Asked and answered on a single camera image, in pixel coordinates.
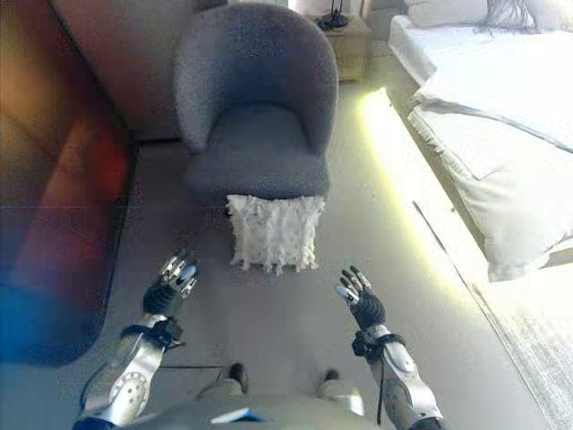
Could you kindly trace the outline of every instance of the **pillow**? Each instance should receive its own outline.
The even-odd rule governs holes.
[[[573,30],[573,0],[526,0],[538,30]]]
[[[258,199],[229,195],[227,205],[235,234],[235,257],[231,264],[262,264],[266,271],[277,266],[277,276],[285,265],[296,271],[316,269],[314,237],[324,211],[322,197],[294,200]]]
[[[487,18],[487,0],[406,0],[417,27],[478,24]]]
[[[526,0],[488,0],[486,25],[499,29],[531,29],[535,26]]]

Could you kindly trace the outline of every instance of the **blanket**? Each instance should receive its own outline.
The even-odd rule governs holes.
[[[478,179],[508,162],[523,141],[573,152],[569,52],[573,33],[565,31],[500,39],[466,52],[414,95],[418,106],[410,120],[430,142],[447,142]],[[442,137],[451,130],[456,139]]]

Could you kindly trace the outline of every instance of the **bed frame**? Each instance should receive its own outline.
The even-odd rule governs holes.
[[[414,93],[419,89],[418,84],[408,74],[402,64],[394,57],[391,56],[386,59],[386,91],[388,97],[392,102],[394,108],[400,115],[402,122],[407,131],[412,136],[416,146],[423,154],[428,165],[432,169],[433,174],[440,182],[446,195],[452,202],[453,208],[451,211],[458,213],[459,217],[463,220],[467,229],[471,233],[475,242],[482,250],[484,247],[484,236],[479,228],[475,225],[470,213],[468,212],[461,196],[458,193],[453,180],[451,179],[446,168],[443,166],[440,157],[431,149],[431,147],[424,141],[423,137],[414,129],[410,124],[407,117],[411,112],[413,106],[410,99]],[[569,239],[554,246],[549,254],[549,261],[543,266],[554,267],[562,264],[573,262],[573,239]]]

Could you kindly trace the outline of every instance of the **robotic arm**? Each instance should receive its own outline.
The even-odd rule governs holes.
[[[175,316],[198,276],[199,264],[185,250],[167,260],[143,298],[140,322],[122,331],[114,358],[88,382],[73,430],[125,426],[140,415],[164,354],[181,345]]]
[[[386,311],[370,281],[356,267],[350,270],[342,271],[342,285],[335,291],[345,299],[360,327],[352,343],[355,355],[366,358],[381,388],[378,424],[383,403],[397,430],[445,428],[432,390],[422,381],[404,341],[384,325]]]

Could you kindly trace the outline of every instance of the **white duvet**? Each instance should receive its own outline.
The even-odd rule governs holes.
[[[442,154],[485,236],[491,280],[573,237],[573,33],[501,40],[439,69],[410,121]]]

